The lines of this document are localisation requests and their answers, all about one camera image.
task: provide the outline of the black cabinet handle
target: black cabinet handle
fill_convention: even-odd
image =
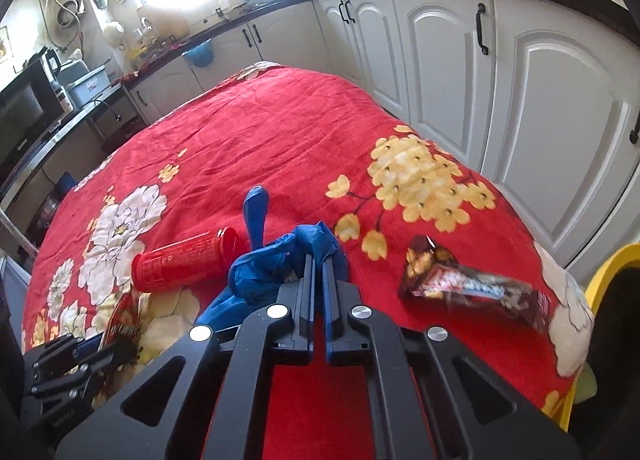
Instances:
[[[255,32],[255,36],[258,38],[258,43],[261,43],[262,39],[260,38],[260,32],[258,32],[256,25],[254,25],[254,32]]]
[[[478,33],[478,46],[482,50],[482,55],[489,55],[489,48],[482,44],[482,21],[480,20],[480,14],[486,12],[484,3],[478,3],[478,11],[476,12],[476,32]]]
[[[249,45],[249,48],[253,48],[254,45],[251,44],[251,41],[249,40],[249,36],[246,34],[246,29],[242,29],[242,33],[244,34],[244,38],[246,39],[246,43]]]
[[[344,9],[347,11],[347,17],[349,18],[349,21],[351,21],[352,23],[355,23],[356,20],[353,17],[351,17],[351,14],[349,13],[349,7],[347,6],[350,2],[351,0],[347,0],[344,2]]]
[[[348,21],[344,18],[344,16],[342,15],[342,7],[344,6],[344,3],[342,2],[342,0],[340,0],[340,4],[338,5],[338,11],[340,12],[340,17],[342,17],[342,20],[345,23],[348,23]]]
[[[638,111],[638,119],[636,120],[636,127],[629,132],[629,140],[633,145],[638,142],[638,134],[640,133],[640,111]]]
[[[140,90],[136,90],[136,95],[138,96],[138,98],[140,99],[140,102],[142,102],[142,105],[147,107],[148,104],[145,102],[145,99],[142,98],[142,95],[140,95]]]

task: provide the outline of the red plastic bottle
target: red plastic bottle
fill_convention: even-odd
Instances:
[[[165,292],[203,279],[226,277],[236,257],[247,252],[231,227],[138,254],[131,279],[140,292]]]

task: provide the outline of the black microwave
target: black microwave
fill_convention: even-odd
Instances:
[[[4,185],[20,161],[46,141],[44,135],[63,113],[41,59],[0,91],[0,184]]]

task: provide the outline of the white cabinet door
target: white cabinet door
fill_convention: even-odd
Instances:
[[[344,12],[344,0],[316,0],[315,6],[322,35],[329,48],[334,75],[365,88],[360,51],[354,30]]]
[[[494,85],[492,0],[395,0],[411,125],[471,169],[482,165]],[[484,55],[478,43],[479,3]]]
[[[366,90],[380,106],[409,122],[398,20],[393,0],[345,0],[355,30]]]
[[[329,72],[329,53],[313,3],[305,2],[269,12],[249,21],[264,61]]]
[[[209,43],[213,51],[213,62],[209,66],[198,68],[188,62],[204,91],[260,61],[260,53],[246,23],[213,37]]]
[[[640,50],[547,1],[494,7],[498,63],[482,174],[566,266],[638,164],[629,131],[640,106]]]
[[[161,119],[201,93],[202,88],[182,57],[149,75],[132,92],[149,123]]]

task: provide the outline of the triangular cutout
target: triangular cutout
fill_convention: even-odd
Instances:
[[[483,379],[471,364],[459,357],[453,358],[452,362],[481,425],[493,422],[514,410],[513,404]]]
[[[186,360],[174,357],[122,403],[122,413],[155,427],[162,418]]]

